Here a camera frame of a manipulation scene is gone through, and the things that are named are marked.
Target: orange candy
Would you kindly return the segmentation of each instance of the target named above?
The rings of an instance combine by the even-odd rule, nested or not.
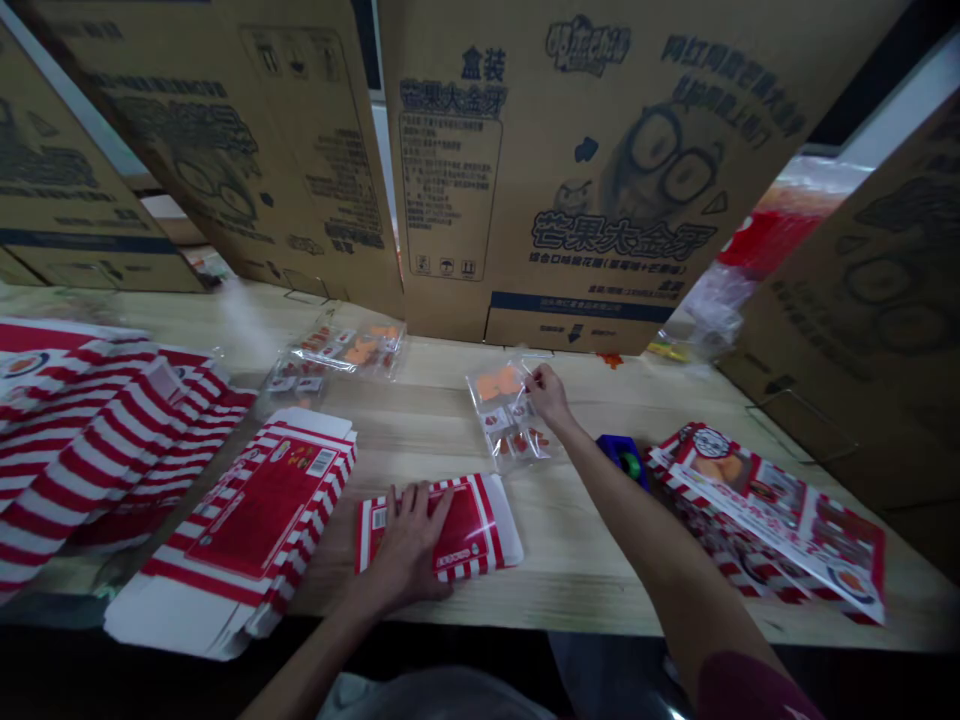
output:
[[[493,400],[497,395],[516,395],[523,389],[520,376],[512,367],[501,368],[494,375],[481,375],[477,378],[477,394],[480,400]]]

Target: printed label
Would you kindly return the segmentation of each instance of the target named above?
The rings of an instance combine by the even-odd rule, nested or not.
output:
[[[400,114],[410,272],[483,279],[502,134],[497,120]]]

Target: clear plastic package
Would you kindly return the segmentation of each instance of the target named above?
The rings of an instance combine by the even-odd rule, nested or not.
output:
[[[318,410],[330,381],[328,370],[326,365],[301,357],[298,348],[285,348],[263,381],[256,416],[269,417],[289,407]]]
[[[356,327],[325,324],[304,335],[292,349],[303,361],[372,380],[396,378],[407,325],[399,320],[368,321]]]
[[[508,356],[466,376],[487,448],[501,474],[555,457],[559,448],[526,393],[527,375],[521,359]]]

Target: cardboard box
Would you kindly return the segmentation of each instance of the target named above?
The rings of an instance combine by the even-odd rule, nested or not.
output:
[[[642,352],[906,5],[382,3],[410,332]]]
[[[347,0],[15,7],[237,274],[402,314]]]
[[[960,91],[758,289],[720,364],[878,512],[960,500],[958,126]]]
[[[0,245],[11,255],[54,285],[203,290],[2,24],[0,126]]]
[[[0,248],[0,280],[8,285],[31,285],[35,287],[46,285],[33,270],[3,248]]]

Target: plastic bag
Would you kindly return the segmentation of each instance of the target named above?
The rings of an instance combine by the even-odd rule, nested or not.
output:
[[[502,474],[547,460],[559,448],[526,394],[527,375],[520,357],[513,356],[466,376],[487,448]]]
[[[393,381],[406,334],[407,325],[399,320],[368,321],[355,327],[326,324],[300,338],[292,352],[331,370]]]
[[[260,388],[256,417],[266,418],[289,407],[318,410],[329,384],[328,370],[326,365],[303,359],[294,348],[285,348]]]
[[[714,262],[648,349],[688,363],[709,363],[730,352],[743,325],[740,306],[758,284],[740,268]]]

